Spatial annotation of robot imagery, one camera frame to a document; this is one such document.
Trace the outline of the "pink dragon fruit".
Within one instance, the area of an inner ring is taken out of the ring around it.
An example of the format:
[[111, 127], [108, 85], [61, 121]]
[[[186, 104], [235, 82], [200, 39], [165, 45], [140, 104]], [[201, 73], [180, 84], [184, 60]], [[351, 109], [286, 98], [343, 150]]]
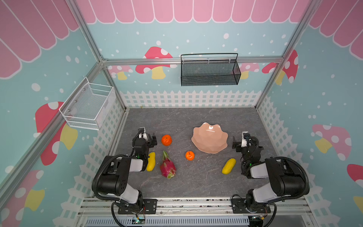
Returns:
[[162, 176], [170, 179], [176, 175], [176, 167], [174, 163], [171, 161], [168, 153], [163, 151], [162, 162], [160, 164], [160, 170]]

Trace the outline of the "orange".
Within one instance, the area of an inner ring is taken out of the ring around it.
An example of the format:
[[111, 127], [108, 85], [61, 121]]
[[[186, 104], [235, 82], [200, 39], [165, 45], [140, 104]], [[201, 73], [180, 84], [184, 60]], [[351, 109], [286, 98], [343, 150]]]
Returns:
[[195, 154], [192, 151], [187, 151], [185, 157], [188, 161], [193, 161], [195, 159]]

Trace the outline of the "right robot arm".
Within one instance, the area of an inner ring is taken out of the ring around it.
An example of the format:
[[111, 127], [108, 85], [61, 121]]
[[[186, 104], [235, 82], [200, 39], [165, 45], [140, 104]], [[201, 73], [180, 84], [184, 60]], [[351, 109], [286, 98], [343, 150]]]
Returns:
[[268, 179], [259, 188], [250, 189], [245, 197], [233, 195], [234, 214], [271, 212], [273, 203], [299, 199], [310, 191], [309, 178], [304, 168], [288, 157], [271, 157], [261, 160], [263, 147], [256, 137], [243, 133], [241, 142], [233, 140], [232, 148], [242, 154], [241, 172], [248, 179]]

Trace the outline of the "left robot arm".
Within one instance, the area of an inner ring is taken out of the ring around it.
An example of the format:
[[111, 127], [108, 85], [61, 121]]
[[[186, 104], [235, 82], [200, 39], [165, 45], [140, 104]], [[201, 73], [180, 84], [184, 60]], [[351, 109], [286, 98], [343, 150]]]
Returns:
[[154, 134], [140, 131], [132, 140], [130, 155], [106, 156], [92, 181], [94, 196], [125, 205], [132, 212], [144, 209], [142, 192], [130, 186], [128, 178], [130, 172], [146, 170], [149, 149], [156, 145]]

